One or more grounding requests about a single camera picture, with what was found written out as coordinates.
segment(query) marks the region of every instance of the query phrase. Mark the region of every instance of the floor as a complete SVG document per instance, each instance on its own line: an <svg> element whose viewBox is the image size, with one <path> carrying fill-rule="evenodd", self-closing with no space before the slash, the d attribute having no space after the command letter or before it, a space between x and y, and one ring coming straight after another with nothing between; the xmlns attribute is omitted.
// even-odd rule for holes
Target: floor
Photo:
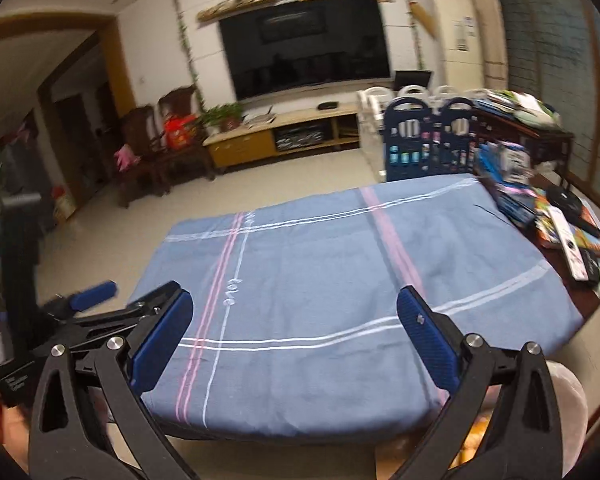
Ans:
<svg viewBox="0 0 600 480"><path fill-rule="evenodd" d="M113 280L118 296L97 310L121 308L176 222L373 183L362 152L346 150L233 171L213 182L199 178L176 186L168 196L135 200L126 210L117 206L116 190L105 188L44 240L37 274L39 300ZM553 358L580 379L591 414L600 403L600 309ZM110 424L109 431L119 456L133 463L116 426ZM371 446L173 443L203 480L376 478Z"/></svg>

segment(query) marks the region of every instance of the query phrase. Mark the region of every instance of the television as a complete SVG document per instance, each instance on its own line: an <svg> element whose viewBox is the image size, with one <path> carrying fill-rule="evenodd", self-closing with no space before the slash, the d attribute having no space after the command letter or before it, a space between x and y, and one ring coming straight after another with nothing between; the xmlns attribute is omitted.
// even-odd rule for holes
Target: television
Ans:
<svg viewBox="0 0 600 480"><path fill-rule="evenodd" d="M220 21L224 52L243 100L300 86L389 78L377 0L309 0Z"/></svg>

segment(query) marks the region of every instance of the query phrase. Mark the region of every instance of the mattress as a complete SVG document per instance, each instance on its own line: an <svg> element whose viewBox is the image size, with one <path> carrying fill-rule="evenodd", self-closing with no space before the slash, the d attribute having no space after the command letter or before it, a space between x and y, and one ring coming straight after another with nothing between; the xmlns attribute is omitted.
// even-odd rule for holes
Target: mattress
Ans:
<svg viewBox="0 0 600 480"><path fill-rule="evenodd" d="M363 442L429 423L438 390L396 315L411 284L461 331L546 353L582 318L470 175L311 196L175 225L132 300L175 280L186 334L143 400L181 438Z"/></svg>

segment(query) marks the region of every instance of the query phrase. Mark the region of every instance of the wooden drawer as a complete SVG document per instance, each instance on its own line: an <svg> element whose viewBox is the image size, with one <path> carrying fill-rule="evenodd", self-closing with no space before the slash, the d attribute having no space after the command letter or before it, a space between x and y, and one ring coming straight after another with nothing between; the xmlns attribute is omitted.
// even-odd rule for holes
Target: wooden drawer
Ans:
<svg viewBox="0 0 600 480"><path fill-rule="evenodd" d="M218 168L267 158L277 153L271 130L224 140L212 144L208 148Z"/></svg>

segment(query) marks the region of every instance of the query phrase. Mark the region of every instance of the silver bolt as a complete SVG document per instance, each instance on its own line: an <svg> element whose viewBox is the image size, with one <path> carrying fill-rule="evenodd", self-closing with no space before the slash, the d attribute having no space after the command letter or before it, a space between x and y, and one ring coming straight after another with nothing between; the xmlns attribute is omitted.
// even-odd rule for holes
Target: silver bolt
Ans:
<svg viewBox="0 0 600 480"><path fill-rule="evenodd" d="M122 345L124 343L125 343L125 340L122 339L119 335L116 335L107 341L107 348L109 350L118 350L118 349L122 348Z"/></svg>
<svg viewBox="0 0 600 480"><path fill-rule="evenodd" d="M53 357L60 357L62 354L64 354L64 345L54 345L51 349L51 355Z"/></svg>
<svg viewBox="0 0 600 480"><path fill-rule="evenodd" d="M471 348L480 348L484 344L484 339L482 339L482 337L477 334L469 334L466 337L466 343Z"/></svg>
<svg viewBox="0 0 600 480"><path fill-rule="evenodd" d="M534 343L532 341L531 343L526 344L526 351L529 352L530 354L538 355L541 350L542 349L540 348L540 345L538 343Z"/></svg>

